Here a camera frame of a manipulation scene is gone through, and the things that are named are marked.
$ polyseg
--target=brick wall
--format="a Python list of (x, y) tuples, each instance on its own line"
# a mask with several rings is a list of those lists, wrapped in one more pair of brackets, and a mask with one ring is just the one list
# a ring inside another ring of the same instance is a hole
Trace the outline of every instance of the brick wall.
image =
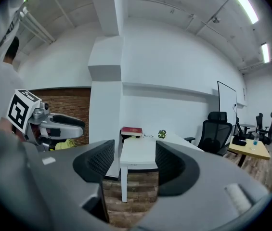
[(89, 143), (89, 107), (91, 89), (66, 88), (31, 91), (49, 104), (50, 112), (76, 117), (85, 122), (84, 134), (74, 138), (76, 145)]

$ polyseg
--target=yellow object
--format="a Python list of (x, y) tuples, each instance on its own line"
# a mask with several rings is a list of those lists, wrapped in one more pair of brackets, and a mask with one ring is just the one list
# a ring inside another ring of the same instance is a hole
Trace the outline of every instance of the yellow object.
[(68, 139), (65, 142), (61, 142), (61, 143), (57, 143), (55, 146), (55, 150), (63, 150), (63, 149), (68, 149), (68, 148), (72, 148), (72, 147), (76, 147), (75, 143), (73, 140)]
[(231, 138), (231, 143), (229, 145), (229, 151), (252, 156), (256, 158), (261, 158), (265, 160), (269, 160), (271, 158), (270, 154), (266, 150), (264, 144), (261, 141), (258, 141), (258, 144), (255, 147), (255, 150), (252, 150), (253, 140), (246, 139), (247, 144), (245, 146), (240, 146), (236, 144), (232, 144), (233, 136)]

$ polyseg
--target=table leg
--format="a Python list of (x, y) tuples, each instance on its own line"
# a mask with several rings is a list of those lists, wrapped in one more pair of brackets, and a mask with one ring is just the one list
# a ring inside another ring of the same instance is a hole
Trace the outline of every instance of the table leg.
[(244, 161), (245, 161), (245, 158), (246, 158), (246, 155), (242, 155), (242, 157), (241, 157), (241, 159), (240, 159), (240, 161), (239, 161), (239, 163), (238, 163), (238, 166), (239, 166), (239, 167), (242, 167), (242, 165), (243, 165), (243, 163), (244, 163)]
[(121, 167), (122, 202), (127, 202), (127, 166)]

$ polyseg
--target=white desk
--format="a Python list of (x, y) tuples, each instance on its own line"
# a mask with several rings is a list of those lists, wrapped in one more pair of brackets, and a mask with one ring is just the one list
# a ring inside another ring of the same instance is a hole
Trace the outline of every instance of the white desk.
[(156, 141), (165, 141), (183, 145), (195, 150), (202, 151), (198, 147), (190, 144), (176, 134), (168, 134), (165, 139), (160, 138), (136, 138), (124, 140), (122, 154), (120, 158), (121, 167), (121, 189), (122, 201), (127, 202), (127, 174), (129, 169), (155, 169), (155, 149)]

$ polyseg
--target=person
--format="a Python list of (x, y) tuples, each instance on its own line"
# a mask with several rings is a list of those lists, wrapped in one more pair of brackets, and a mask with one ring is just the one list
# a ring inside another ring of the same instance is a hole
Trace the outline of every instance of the person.
[(19, 74), (15, 71), (13, 67), (13, 60), (16, 57), (17, 51), (19, 48), (19, 39), (18, 37), (14, 37), (11, 45), (9, 46), (3, 62), (0, 65), (0, 71), (3, 74), (4, 78), (7, 81), (7, 84), (9, 85), (9, 92), (6, 93), (8, 96), (5, 101), (1, 105), (5, 107), (4, 112), (2, 114), (2, 118), (0, 119), (0, 129), (4, 130), (8, 133), (14, 132), (20, 140), (24, 140), (22, 133), (17, 130), (13, 125), (10, 123), (10, 121), (6, 118), (7, 115), (7, 109), (10, 103), (10, 99), (12, 98), (14, 94), (15, 89), (24, 89), (25, 85), (20, 78)]

